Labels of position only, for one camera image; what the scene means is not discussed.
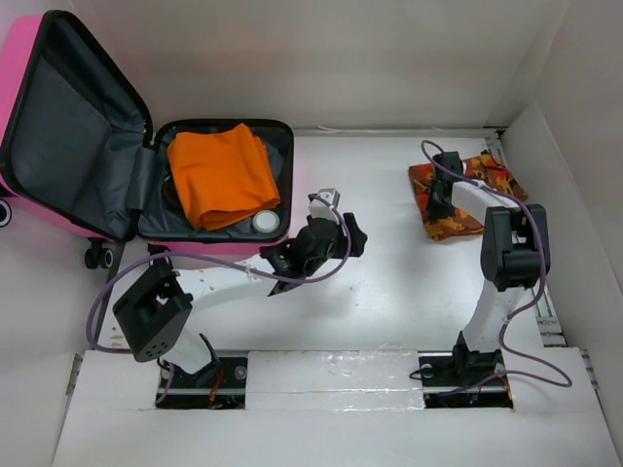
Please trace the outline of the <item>orange camouflage garment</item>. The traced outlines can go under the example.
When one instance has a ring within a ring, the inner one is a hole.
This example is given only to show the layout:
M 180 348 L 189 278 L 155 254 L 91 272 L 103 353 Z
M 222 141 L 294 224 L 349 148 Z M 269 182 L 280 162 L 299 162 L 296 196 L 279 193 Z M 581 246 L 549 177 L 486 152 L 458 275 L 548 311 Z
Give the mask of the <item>orange camouflage garment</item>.
M 456 182 L 451 194 L 454 208 L 451 209 L 449 217 L 442 219 L 434 219 L 427 210 L 429 196 L 432 194 L 435 167 L 431 163 L 425 163 L 412 165 L 408 169 L 424 229 L 434 241 L 454 236 L 481 234 L 488 206 L 517 206 L 516 202 L 484 191 L 482 189 L 484 185 L 498 192 L 507 193 L 520 201 L 528 199 L 527 193 L 512 172 L 488 152 L 464 160 L 463 167 L 466 176 L 478 180 L 479 188 Z

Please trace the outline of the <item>orange cloth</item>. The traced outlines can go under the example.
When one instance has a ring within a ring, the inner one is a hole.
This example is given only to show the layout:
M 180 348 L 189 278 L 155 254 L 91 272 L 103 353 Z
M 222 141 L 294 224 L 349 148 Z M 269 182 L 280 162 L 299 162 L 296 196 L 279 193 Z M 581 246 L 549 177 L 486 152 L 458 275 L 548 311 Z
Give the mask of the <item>orange cloth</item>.
M 245 124 L 179 132 L 167 148 L 174 186 L 194 229 L 217 231 L 280 204 L 267 148 Z

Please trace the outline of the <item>white tape roll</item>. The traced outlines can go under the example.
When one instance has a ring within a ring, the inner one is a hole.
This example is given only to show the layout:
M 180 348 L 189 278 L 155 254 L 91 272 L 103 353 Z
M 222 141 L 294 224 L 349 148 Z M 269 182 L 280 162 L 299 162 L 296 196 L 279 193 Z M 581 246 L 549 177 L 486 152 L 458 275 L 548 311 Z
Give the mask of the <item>white tape roll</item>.
M 278 214 L 272 210 L 262 210 L 252 217 L 252 228 L 260 234 L 274 233 L 280 226 Z

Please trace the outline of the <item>brown leather belt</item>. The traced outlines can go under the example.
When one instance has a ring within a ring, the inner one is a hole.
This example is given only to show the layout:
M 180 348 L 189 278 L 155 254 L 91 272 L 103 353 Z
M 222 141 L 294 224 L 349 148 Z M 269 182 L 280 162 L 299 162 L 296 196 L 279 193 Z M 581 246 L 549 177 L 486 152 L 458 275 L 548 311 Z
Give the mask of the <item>brown leather belt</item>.
M 170 208 L 182 208 L 181 201 L 175 188 L 175 184 L 171 178 L 167 178 L 163 182 L 163 199 Z

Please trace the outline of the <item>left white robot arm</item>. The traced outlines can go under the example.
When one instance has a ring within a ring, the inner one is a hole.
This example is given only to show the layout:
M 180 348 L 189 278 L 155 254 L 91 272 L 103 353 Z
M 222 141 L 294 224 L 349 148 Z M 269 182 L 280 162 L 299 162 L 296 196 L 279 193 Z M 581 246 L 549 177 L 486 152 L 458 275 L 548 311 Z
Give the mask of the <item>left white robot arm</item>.
M 191 315 L 320 282 L 317 272 L 328 261 L 343 265 L 362 256 L 368 236 L 353 214 L 338 212 L 338 198 L 334 190 L 312 195 L 307 223 L 295 237 L 263 247 L 245 261 L 212 258 L 208 269 L 176 269 L 171 252 L 155 255 L 113 306 L 134 360 L 157 361 L 171 376 L 197 386 L 215 380 L 220 358 L 207 335 L 192 328 Z

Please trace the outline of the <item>pink hard-shell suitcase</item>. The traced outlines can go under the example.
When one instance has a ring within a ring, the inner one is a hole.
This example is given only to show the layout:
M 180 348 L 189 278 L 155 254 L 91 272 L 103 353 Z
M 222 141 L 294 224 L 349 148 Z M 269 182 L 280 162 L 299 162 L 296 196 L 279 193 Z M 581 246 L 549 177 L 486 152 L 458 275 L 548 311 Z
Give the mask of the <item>pink hard-shell suitcase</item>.
M 281 202 L 274 231 L 250 220 L 196 230 L 165 196 L 166 150 L 177 134 L 220 134 L 234 119 L 190 119 L 154 128 L 142 97 L 87 27 L 52 10 L 13 21 L 1 49 L 1 193 L 47 222 L 86 238 L 96 269 L 107 242 L 142 238 L 155 250 L 253 255 L 287 238 L 294 135 L 283 122 L 250 119 L 265 145 Z

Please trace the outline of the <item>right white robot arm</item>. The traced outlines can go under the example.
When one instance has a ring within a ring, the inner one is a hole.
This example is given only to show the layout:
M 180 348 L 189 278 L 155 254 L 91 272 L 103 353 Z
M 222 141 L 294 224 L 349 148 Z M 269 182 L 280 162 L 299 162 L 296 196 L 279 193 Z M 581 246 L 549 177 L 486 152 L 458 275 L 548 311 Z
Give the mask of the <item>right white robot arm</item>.
M 454 221 L 463 211 L 483 228 L 482 292 L 445 369 L 451 385 L 470 385 L 499 368 L 502 336 L 521 292 L 544 283 L 550 267 L 546 212 L 467 177 L 457 152 L 440 152 L 429 160 L 434 175 L 426 219 Z

